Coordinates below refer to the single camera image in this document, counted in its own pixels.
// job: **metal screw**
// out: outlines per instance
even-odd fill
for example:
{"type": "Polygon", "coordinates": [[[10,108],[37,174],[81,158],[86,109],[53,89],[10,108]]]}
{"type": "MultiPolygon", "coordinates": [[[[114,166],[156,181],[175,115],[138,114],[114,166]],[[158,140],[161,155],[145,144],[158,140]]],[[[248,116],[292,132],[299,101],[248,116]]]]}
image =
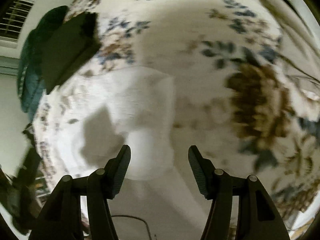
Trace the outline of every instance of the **metal screw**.
{"type": "Polygon", "coordinates": [[[222,169],[215,169],[214,173],[217,175],[222,175],[223,174],[223,170],[222,169]]]}
{"type": "Polygon", "coordinates": [[[98,174],[98,175],[103,175],[104,174],[104,169],[98,169],[97,171],[96,171],[96,173],[98,174]]]}
{"type": "Polygon", "coordinates": [[[250,176],[249,176],[249,180],[255,182],[255,181],[258,180],[258,178],[257,178],[256,176],[254,176],[254,175],[250,175],[250,176]]]}
{"type": "Polygon", "coordinates": [[[62,177],[62,181],[64,181],[64,182],[67,182],[69,180],[71,180],[71,176],[70,175],[65,175],[65,176],[62,177]]]}

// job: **black cable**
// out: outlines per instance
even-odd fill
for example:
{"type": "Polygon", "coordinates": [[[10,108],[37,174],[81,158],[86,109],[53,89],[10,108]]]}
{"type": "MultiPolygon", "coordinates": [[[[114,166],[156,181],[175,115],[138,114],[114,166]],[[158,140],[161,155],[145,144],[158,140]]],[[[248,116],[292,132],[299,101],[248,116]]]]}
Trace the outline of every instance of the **black cable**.
{"type": "Polygon", "coordinates": [[[111,217],[134,218],[134,219],[137,219],[137,220],[140,220],[140,221],[144,222],[144,224],[146,225],[146,228],[147,228],[148,235],[149,235],[149,240],[152,240],[149,225],[148,225],[148,223],[147,223],[144,219],[138,218],[138,217],[135,217],[135,216],[129,216],[129,215],[113,215],[113,216],[111,216],[111,217]]]}

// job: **window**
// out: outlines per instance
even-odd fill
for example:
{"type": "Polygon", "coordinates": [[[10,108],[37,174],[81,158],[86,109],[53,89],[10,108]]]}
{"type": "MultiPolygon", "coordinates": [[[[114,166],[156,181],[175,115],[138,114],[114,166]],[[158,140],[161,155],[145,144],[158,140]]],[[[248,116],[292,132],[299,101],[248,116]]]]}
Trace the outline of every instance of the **window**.
{"type": "Polygon", "coordinates": [[[0,19],[0,40],[18,42],[20,32],[35,0],[15,0],[0,19]]]}

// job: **cable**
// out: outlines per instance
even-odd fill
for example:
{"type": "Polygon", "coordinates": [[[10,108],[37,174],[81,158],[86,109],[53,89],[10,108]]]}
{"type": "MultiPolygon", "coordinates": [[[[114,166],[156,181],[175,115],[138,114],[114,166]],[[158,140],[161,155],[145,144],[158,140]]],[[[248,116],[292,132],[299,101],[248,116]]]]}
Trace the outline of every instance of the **cable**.
{"type": "Polygon", "coordinates": [[[135,216],[128,216],[128,215],[113,215],[113,216],[111,216],[111,217],[134,218],[134,219],[137,219],[137,220],[140,220],[140,221],[144,222],[144,224],[146,225],[146,228],[147,228],[148,235],[149,235],[149,240],[152,240],[149,225],[148,225],[148,223],[147,223],[144,219],[138,218],[138,217],[135,217],[135,216]]]}

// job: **wire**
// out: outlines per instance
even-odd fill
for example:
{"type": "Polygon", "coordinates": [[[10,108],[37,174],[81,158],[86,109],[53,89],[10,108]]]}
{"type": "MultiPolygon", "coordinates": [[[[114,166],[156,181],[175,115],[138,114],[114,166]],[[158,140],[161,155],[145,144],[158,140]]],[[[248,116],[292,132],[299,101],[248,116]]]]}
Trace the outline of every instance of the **wire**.
{"type": "Polygon", "coordinates": [[[146,225],[147,232],[148,232],[149,240],[152,240],[149,225],[144,219],[138,218],[138,217],[135,217],[135,216],[129,216],[129,215],[113,215],[111,217],[113,217],[113,218],[114,217],[134,218],[134,219],[137,219],[137,220],[140,220],[140,221],[144,222],[144,224],[146,225]]]}

